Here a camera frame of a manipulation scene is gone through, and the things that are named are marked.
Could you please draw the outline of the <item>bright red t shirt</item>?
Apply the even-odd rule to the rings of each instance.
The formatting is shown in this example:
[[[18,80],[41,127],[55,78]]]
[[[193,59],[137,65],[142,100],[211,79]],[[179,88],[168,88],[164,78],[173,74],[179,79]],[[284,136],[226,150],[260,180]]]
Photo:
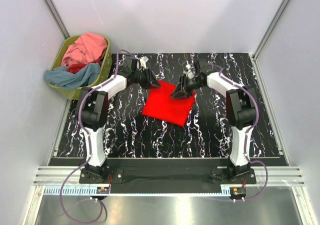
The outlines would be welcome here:
[[[158,82],[161,87],[150,90],[142,115],[183,127],[195,102],[196,93],[193,92],[188,98],[173,99],[171,94],[176,87],[165,81]]]

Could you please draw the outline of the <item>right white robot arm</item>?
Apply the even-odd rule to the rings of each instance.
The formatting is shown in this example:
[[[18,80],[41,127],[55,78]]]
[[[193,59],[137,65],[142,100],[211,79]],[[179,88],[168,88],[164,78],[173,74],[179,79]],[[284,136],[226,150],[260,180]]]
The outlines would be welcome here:
[[[222,72],[201,72],[192,76],[183,74],[170,97],[174,100],[186,99],[202,87],[213,89],[226,99],[226,117],[232,128],[232,149],[222,179],[239,183],[251,169],[250,140],[259,120],[258,105],[251,94],[255,90],[250,86],[241,86]]]

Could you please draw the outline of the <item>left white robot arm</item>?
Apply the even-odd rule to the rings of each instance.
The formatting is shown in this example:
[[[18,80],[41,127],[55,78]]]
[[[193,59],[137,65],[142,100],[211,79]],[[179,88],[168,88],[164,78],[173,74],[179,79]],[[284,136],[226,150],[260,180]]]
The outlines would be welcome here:
[[[86,145],[86,160],[79,166],[82,180],[103,183],[108,178],[103,127],[108,119],[109,100],[132,84],[139,84],[146,90],[161,87],[150,69],[130,69],[99,85],[81,89],[76,112]]]

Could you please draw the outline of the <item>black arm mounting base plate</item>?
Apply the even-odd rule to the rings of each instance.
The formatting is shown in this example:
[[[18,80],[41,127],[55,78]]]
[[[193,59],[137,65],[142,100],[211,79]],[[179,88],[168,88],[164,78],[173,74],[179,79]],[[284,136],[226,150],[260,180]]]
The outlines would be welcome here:
[[[250,164],[234,166],[228,158],[108,158],[98,167],[80,170],[81,184],[121,184],[136,179],[195,180],[213,184],[254,185]]]

